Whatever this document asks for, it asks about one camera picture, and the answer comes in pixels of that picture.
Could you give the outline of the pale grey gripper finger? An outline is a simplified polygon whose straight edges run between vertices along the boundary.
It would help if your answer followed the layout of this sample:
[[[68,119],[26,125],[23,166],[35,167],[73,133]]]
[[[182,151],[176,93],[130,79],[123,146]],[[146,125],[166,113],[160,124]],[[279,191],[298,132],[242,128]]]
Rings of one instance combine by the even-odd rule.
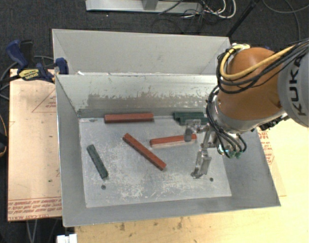
[[[206,175],[208,173],[208,168],[210,165],[210,162],[212,160],[212,157],[210,156],[205,156],[202,157],[202,163],[201,163],[201,167],[200,167],[200,174],[201,175]]]
[[[198,151],[198,153],[197,153],[197,158],[196,158],[195,169],[194,169],[193,172],[191,173],[191,176],[192,176],[194,179],[198,179],[198,178],[200,178],[200,177],[203,176],[203,173],[202,173],[202,171],[201,171],[202,163],[203,163],[202,153],[201,153],[200,151]]]

